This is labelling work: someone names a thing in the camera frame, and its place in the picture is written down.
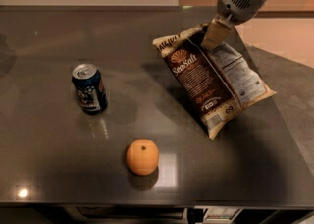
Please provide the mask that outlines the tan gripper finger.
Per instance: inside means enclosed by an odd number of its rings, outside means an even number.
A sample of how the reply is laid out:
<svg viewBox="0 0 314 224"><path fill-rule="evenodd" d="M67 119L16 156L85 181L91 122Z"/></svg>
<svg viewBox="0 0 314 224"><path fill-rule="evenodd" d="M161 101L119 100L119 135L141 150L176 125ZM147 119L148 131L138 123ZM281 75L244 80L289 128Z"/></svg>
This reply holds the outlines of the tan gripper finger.
<svg viewBox="0 0 314 224"><path fill-rule="evenodd" d="M214 50L234 30L235 26L227 20L214 18L208 26L201 47L207 51Z"/></svg>

